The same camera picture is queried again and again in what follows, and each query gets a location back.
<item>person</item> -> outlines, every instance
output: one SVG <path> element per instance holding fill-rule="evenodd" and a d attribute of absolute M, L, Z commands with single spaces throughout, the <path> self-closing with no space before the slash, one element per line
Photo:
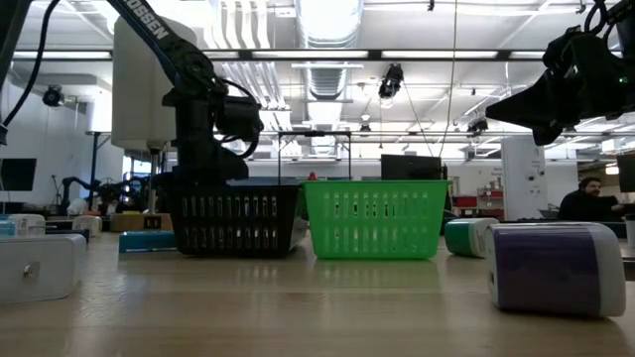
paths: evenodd
<path fill-rule="evenodd" d="M 584 178 L 577 190 L 567 194 L 560 204 L 558 219 L 576 221 L 619 220 L 623 206 L 614 196 L 600 197 L 602 181 Z"/>

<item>ceiling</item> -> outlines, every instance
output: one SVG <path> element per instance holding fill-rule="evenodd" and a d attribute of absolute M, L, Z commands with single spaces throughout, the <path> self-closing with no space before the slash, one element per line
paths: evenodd
<path fill-rule="evenodd" d="M 197 45 L 209 49 L 205 39 L 210 31 L 211 8 L 205 0 L 148 0 L 162 16 L 180 21 L 198 34 Z M 44 9 L 49 1 L 35 0 L 31 6 L 27 22 L 21 35 L 18 48 L 33 50 L 38 45 L 40 26 Z M 337 2 L 324 1 L 327 4 Z M 358 47 L 361 49 L 427 49 L 451 50 L 455 35 L 455 47 L 462 50 L 543 50 L 549 41 L 560 36 L 567 27 L 583 23 L 584 14 L 576 14 L 579 1 L 572 0 L 459 0 L 456 12 L 456 32 L 454 33 L 454 2 L 437 0 L 434 11 L 427 11 L 428 2 L 399 0 L 364 1 Z M 236 1 L 240 12 L 241 1 Z M 291 0 L 270 0 L 266 2 L 269 10 L 267 34 L 272 48 L 293 49 L 299 47 L 297 19 L 294 2 Z M 106 1 L 62 1 L 52 17 L 47 37 L 47 50 L 111 50 L 112 35 L 109 31 L 116 13 Z M 237 28 L 240 29 L 240 16 L 237 16 Z M 617 45 L 615 34 L 609 44 Z M 240 44 L 246 48 L 244 41 Z M 417 120 L 422 127 L 430 131 L 443 131 L 447 128 L 464 130 L 466 124 L 482 111 L 474 110 L 479 103 L 487 103 L 502 98 L 509 90 L 520 90 L 531 85 L 544 71 L 538 61 L 532 62 L 456 62 L 450 61 L 400 61 L 405 73 L 405 88 L 395 96 L 392 107 L 380 108 L 376 94 L 377 84 L 385 74 L 389 63 L 382 61 L 364 61 L 363 68 L 351 69 L 347 81 L 347 90 L 339 99 L 344 102 L 339 115 L 339 124 L 333 129 L 349 128 L 358 130 L 362 114 L 370 116 L 369 123 L 373 132 L 419 130 Z M 32 63 L 17 61 L 17 71 L 28 73 Z M 224 75 L 220 63 L 215 68 Z M 304 85 L 304 73 L 292 68 L 291 62 L 275 63 L 275 70 L 290 109 L 290 124 L 300 128 L 311 122 L 307 115 L 307 93 Z M 42 74 L 90 74 L 100 81 L 112 83 L 112 62 L 110 61 L 45 61 Z M 450 84 L 452 89 L 451 107 L 449 107 Z M 610 131 L 628 128 L 630 117 L 606 123 L 595 120 L 579 128 L 579 131 Z M 490 130 L 518 130 L 508 125 L 490 120 Z M 366 141 L 358 153 L 370 152 L 376 142 L 388 143 L 384 151 L 403 152 L 403 136 L 384 136 L 358 138 Z M 439 136 L 428 138 L 436 143 Z M 576 141 L 576 149 L 596 148 L 604 140 L 589 137 Z M 474 142 L 468 138 L 449 138 L 455 141 L 451 150 L 465 150 L 467 144 Z M 499 139 L 487 143 L 499 148 Z M 308 146 L 309 141 L 300 141 L 300 146 Z M 425 146 L 408 150 L 427 154 Z M 488 150 L 480 145 L 481 150 Z"/>

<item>table surface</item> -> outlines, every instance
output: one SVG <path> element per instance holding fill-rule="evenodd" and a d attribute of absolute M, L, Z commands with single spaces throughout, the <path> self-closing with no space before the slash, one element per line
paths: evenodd
<path fill-rule="evenodd" d="M 0 306 L 0 356 L 633 356 L 635 283 L 618 318 L 503 313 L 483 260 L 320 261 L 117 253 L 90 240 L 67 298 Z"/>

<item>security camera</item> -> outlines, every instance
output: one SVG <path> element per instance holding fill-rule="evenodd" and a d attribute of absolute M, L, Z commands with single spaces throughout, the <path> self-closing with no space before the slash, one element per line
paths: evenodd
<path fill-rule="evenodd" d="M 49 85 L 49 89 L 44 93 L 42 101 L 50 107 L 58 108 L 64 105 L 64 94 L 60 85 Z"/>

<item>ceiling duct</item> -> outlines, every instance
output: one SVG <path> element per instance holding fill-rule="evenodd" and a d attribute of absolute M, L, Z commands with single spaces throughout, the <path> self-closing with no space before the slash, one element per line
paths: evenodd
<path fill-rule="evenodd" d="M 295 0 L 301 47 L 305 49 L 351 49 L 357 45 L 363 0 Z M 349 69 L 306 69 L 307 92 L 310 99 L 336 100 L 346 88 Z M 341 115 L 341 103 L 309 103 L 307 112 L 312 121 L 335 125 Z M 333 148 L 314 145 L 317 154 L 327 154 Z"/>

